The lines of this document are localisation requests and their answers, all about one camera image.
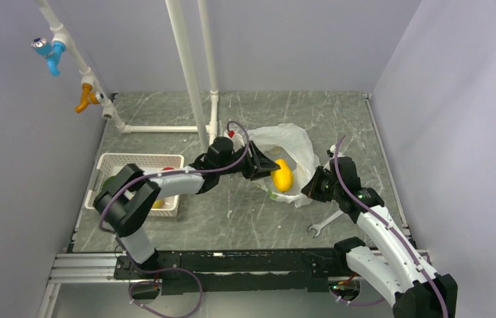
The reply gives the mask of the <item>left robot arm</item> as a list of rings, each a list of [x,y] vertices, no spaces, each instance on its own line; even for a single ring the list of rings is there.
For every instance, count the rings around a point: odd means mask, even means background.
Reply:
[[[205,193],[218,185],[222,175],[240,173],[253,181],[279,169],[280,165],[266,157],[254,142],[235,149],[230,138],[221,136],[209,145],[206,153],[182,169],[146,175],[136,164],[125,165],[104,184],[93,207],[132,259],[132,271],[140,278],[149,278],[159,268],[159,253],[149,240],[144,223],[155,201]]]

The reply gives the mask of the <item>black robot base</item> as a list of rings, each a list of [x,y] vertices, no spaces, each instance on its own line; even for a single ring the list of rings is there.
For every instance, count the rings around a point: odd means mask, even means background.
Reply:
[[[327,292],[348,280],[333,248],[256,250],[161,250],[160,274],[148,274],[132,265],[128,256],[116,258],[117,281],[156,280],[162,295],[186,292],[248,292],[306,290]]]

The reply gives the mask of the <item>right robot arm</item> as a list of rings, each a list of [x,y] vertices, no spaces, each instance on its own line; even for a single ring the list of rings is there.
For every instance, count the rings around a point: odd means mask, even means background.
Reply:
[[[383,255],[382,260],[357,237],[334,245],[332,266],[341,275],[364,278],[391,306],[394,317],[454,317],[458,285],[424,259],[393,218],[380,195],[363,187],[355,162],[332,158],[318,166],[301,192],[314,201],[335,201]]]

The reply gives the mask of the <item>yellow fake pear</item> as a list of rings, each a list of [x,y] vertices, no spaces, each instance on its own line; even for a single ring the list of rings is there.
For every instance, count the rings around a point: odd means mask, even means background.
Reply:
[[[163,206],[164,206],[164,200],[159,199],[152,204],[152,209],[161,209]]]

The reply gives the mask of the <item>yellow fake fruit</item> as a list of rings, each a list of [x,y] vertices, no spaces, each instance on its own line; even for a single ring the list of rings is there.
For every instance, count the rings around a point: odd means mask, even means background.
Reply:
[[[287,192],[294,184],[292,170],[284,159],[277,159],[275,163],[279,166],[279,169],[271,172],[272,182],[280,192]]]

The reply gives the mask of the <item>green fake fruit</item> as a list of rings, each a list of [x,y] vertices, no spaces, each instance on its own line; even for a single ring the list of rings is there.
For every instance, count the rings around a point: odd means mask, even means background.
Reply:
[[[112,184],[116,181],[116,176],[108,177],[101,186],[101,191],[109,191],[112,188]]]

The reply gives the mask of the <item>white plastic bag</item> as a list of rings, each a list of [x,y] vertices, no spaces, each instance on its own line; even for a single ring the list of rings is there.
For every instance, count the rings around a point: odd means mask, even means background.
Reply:
[[[312,200],[301,190],[311,180],[320,161],[307,132],[293,123],[282,123],[253,129],[248,134],[265,156],[272,160],[284,160],[293,175],[292,186],[287,191],[279,190],[270,176],[252,183],[274,201],[292,203],[296,208],[311,204]]]

